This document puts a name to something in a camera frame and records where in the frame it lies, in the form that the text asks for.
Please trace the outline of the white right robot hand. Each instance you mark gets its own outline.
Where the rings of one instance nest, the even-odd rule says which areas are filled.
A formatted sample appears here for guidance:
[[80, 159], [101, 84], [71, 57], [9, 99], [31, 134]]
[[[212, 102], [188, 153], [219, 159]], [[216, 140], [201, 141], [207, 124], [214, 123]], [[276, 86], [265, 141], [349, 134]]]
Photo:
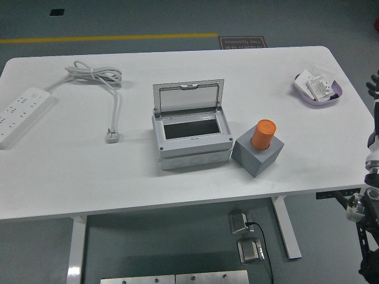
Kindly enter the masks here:
[[368, 93], [374, 98], [374, 131], [368, 138], [367, 147], [370, 154], [366, 158], [365, 167], [370, 170], [378, 167], [378, 75], [371, 75], [371, 82], [366, 83]]

